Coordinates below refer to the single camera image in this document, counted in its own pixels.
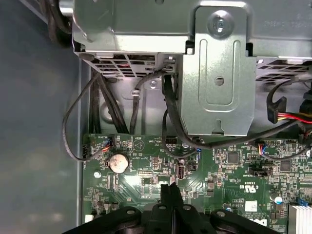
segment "metal bracket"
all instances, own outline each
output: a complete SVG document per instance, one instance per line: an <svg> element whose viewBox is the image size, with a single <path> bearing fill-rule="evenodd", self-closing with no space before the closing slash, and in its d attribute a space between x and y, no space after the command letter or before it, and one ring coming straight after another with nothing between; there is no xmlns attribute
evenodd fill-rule
<svg viewBox="0 0 312 234"><path fill-rule="evenodd" d="M246 56L247 12L203 6L195 14L195 51L179 71L180 111L190 135L245 136L254 118L255 58Z"/></svg>
<svg viewBox="0 0 312 234"><path fill-rule="evenodd" d="M131 90L131 96L133 97L140 97L141 91L139 89L133 89Z"/></svg>

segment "capacitor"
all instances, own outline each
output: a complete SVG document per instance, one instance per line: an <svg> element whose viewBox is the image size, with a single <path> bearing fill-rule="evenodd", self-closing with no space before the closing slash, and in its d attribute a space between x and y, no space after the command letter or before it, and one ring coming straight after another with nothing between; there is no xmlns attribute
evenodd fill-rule
<svg viewBox="0 0 312 234"><path fill-rule="evenodd" d="M108 159L109 168L115 173L123 173L129 166L128 157L121 152L115 153Z"/></svg>
<svg viewBox="0 0 312 234"><path fill-rule="evenodd" d="M270 200L275 202L276 204L283 203L283 198L280 197L277 193L273 193L270 195Z"/></svg>
<svg viewBox="0 0 312 234"><path fill-rule="evenodd" d="M232 212L232 208L231 208L229 203L227 203L227 202L223 203L222 207L224 210Z"/></svg>
<svg viewBox="0 0 312 234"><path fill-rule="evenodd" d="M187 149L187 148L189 148L189 145L183 142L183 143L182 143L182 147L183 147L184 149Z"/></svg>

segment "black cable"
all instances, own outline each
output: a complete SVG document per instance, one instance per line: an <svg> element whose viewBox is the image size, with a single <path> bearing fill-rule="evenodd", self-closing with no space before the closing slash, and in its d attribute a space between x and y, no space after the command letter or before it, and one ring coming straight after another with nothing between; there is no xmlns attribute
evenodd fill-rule
<svg viewBox="0 0 312 234"><path fill-rule="evenodd" d="M183 142L185 142L186 144L194 148L200 148L200 149L222 148L222 147L228 147L231 145L241 144L241 143L248 142L248 141L253 141L259 138L266 138L266 137L275 135L300 122L299 120L291 120L278 127L263 131L261 133L253 134L250 136L244 136L244 137L234 138L230 140L210 142L210 143L197 143L197 142L190 140L190 138L186 135L186 133L183 130L183 125L182 125L180 115L176 106L176 98L172 89L172 83L171 83L170 77L165 78L163 91L165 95L165 101L166 101L166 105L168 109L168 114L175 128L178 138L180 138Z"/></svg>
<svg viewBox="0 0 312 234"><path fill-rule="evenodd" d="M93 111L93 99L94 99L94 84L96 82L93 82L90 87L90 102L89 102L89 127L88 127L88 133L93 134L94 133L94 111Z"/></svg>
<svg viewBox="0 0 312 234"><path fill-rule="evenodd" d="M101 134L102 130L101 130L101 123L100 123L100 119L99 119L99 92L98 92L98 83L94 82L93 83L94 86L94 91L93 91L93 122L94 122L94 132L96 134Z"/></svg>
<svg viewBox="0 0 312 234"><path fill-rule="evenodd" d="M107 108L112 117L112 121L117 129L117 132L129 134L127 125L122 116L121 110L116 102L116 99L114 98L113 94L108 88L108 85L106 81L104 81L102 75L97 79L97 83L99 85L100 90L102 91L105 102L107 104Z"/></svg>
<svg viewBox="0 0 312 234"><path fill-rule="evenodd" d="M78 162L86 162L89 161L93 158L95 158L96 156L100 155L102 153L102 150L104 148L101 148L100 150L96 151L93 155L89 156L88 158L79 158L76 155L74 155L74 153L71 151L68 141L67 141L67 134L66 134L66 126L67 126L67 121L68 121L68 117L70 116L71 112L73 111L74 107L77 105L77 103L81 100L82 96L88 91L88 88L90 88L90 86L94 83L94 81L96 81L96 79L99 77L100 75L97 74L95 76L93 76L90 81L85 85L85 87L82 89L81 93L79 94L79 96L77 97L77 99L74 101L74 103L71 105L71 107L68 109L67 113L65 114L64 118L63 118L63 123L62 123L62 138L64 141L64 146L66 149L66 152L68 153L68 155L78 161Z"/></svg>
<svg viewBox="0 0 312 234"><path fill-rule="evenodd" d="M302 154L305 154L308 150L309 149L303 149L303 150L299 151L298 153L291 155L291 156L287 156L287 157L271 157L271 156L268 156L265 154L263 154L261 156L268 159L268 160L272 160L272 161L287 161L287 160L294 159L298 156L301 156Z"/></svg>
<svg viewBox="0 0 312 234"><path fill-rule="evenodd" d="M176 157L176 158L187 158L187 157L195 154L196 153L196 149L194 149L194 150L192 150L190 152L184 153L182 155L175 155L168 149L167 144L166 144L166 138L167 138L166 119L167 119L167 114L168 114L168 110L165 111L164 116L162 118L161 145L162 145L162 148L164 149L164 151L168 155L170 155L172 157Z"/></svg>
<svg viewBox="0 0 312 234"><path fill-rule="evenodd" d="M165 71L156 71L154 73L148 74L147 76L143 77L135 86L135 89L140 90L141 86L148 81L151 81L155 78L158 78L162 75L166 74ZM139 101L140 101L140 97L133 97L133 109L132 109L132 116L131 116L131 120L130 120L130 134L134 134L135 133L135 129L136 129L136 123L137 123L137 114L138 114L138 108L139 108Z"/></svg>
<svg viewBox="0 0 312 234"><path fill-rule="evenodd" d="M102 80L102 77L99 76L99 78L97 79L97 83L98 83L98 86L99 86L99 89L101 90L102 92L102 95L104 97L104 100L106 102L106 105L107 105L107 109L108 109L108 112L109 114L111 115L112 117L112 121L113 121L113 124L117 130L118 133L122 133L122 127L121 127L121 124L116 116L116 113L114 111L114 108L112 106L112 103L110 102L108 96L107 96L107 93L105 92L105 89L103 88L103 86L100 84L100 80Z"/></svg>
<svg viewBox="0 0 312 234"><path fill-rule="evenodd" d="M278 101L273 102L273 96L275 92L278 90L278 88L284 85L291 85L293 83L306 83L306 82L312 82L312 79L307 80L291 79L278 84L277 86L273 87L270 90L267 96L268 121L276 124L278 122L278 113L286 112L287 99L285 97L281 97Z"/></svg>
<svg viewBox="0 0 312 234"><path fill-rule="evenodd" d="M71 34L72 33L71 25L68 19L65 16L63 16L60 11L59 1L49 0L49 3L50 3L50 10L51 10L52 16L58 28L62 30L64 33Z"/></svg>
<svg viewBox="0 0 312 234"><path fill-rule="evenodd" d="M304 86L306 86L309 90L311 89L310 86L308 86L306 83L302 83Z"/></svg>

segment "motherboard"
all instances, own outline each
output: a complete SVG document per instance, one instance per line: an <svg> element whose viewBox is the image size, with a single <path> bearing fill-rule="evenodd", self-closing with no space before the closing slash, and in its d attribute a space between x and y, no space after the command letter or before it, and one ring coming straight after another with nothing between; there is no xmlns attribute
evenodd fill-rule
<svg viewBox="0 0 312 234"><path fill-rule="evenodd" d="M297 140L262 139L265 154L291 156ZM188 158L168 156L159 136L84 136L83 154L110 147L83 164L83 218L88 222L123 206L156 203L161 184L175 182L185 204L209 214L226 209L282 234L288 232L290 206L312 202L310 152L292 160L270 161L253 144L202 150ZM175 154L190 150L176 137L166 139Z"/></svg>

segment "heatsink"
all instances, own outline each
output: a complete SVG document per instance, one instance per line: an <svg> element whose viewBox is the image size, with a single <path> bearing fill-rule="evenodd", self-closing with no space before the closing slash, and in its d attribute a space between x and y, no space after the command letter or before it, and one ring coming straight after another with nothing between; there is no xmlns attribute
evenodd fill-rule
<svg viewBox="0 0 312 234"><path fill-rule="evenodd" d="M312 208L289 206L288 233L312 234Z"/></svg>

